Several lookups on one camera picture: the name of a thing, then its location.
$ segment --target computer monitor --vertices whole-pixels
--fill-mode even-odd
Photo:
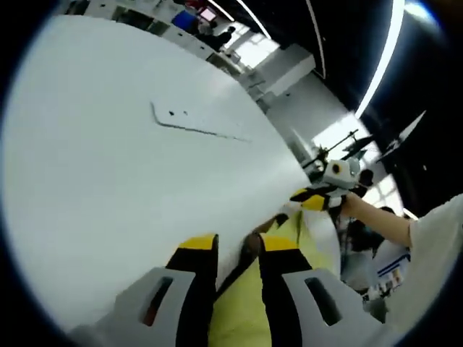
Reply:
[[[208,22],[212,22],[213,20],[215,20],[215,18],[217,17],[215,12],[212,11],[211,9],[209,9],[208,7],[205,8],[201,13],[200,13],[200,16],[202,18],[204,18],[205,20],[207,20]]]

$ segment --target white shirt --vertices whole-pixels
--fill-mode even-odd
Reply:
[[[444,287],[463,244],[463,194],[430,211],[410,226],[411,264],[404,284],[386,300],[391,323],[412,329]]]

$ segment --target ceiling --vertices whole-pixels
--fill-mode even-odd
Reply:
[[[310,1],[323,43],[326,78],[321,69],[322,54],[307,2]],[[239,22],[259,33],[259,27],[236,0],[216,0]],[[320,79],[349,109],[355,110],[373,77],[381,57],[391,19],[392,0],[245,0],[271,37],[284,49],[298,43],[315,56]],[[459,97],[450,97],[459,85],[457,57],[463,42],[463,1],[424,0],[436,25],[425,25],[404,13],[394,54],[362,120],[376,135],[384,150],[392,138],[424,110],[421,125],[407,146],[387,163],[394,174],[406,207],[423,213],[463,188],[458,184],[429,192],[430,181],[442,172],[439,158],[451,155],[458,129],[455,112]]]

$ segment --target white table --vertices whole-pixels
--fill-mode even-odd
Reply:
[[[4,119],[2,203],[18,270],[65,330],[102,317],[190,236],[220,234],[231,263],[308,183],[238,82],[162,38],[55,17],[28,53]],[[236,117],[252,142],[157,125],[160,91]]]

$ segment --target person's arm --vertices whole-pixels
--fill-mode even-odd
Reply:
[[[347,194],[346,202],[342,205],[342,214],[360,220],[391,242],[412,246],[409,220],[380,210],[354,193]]]

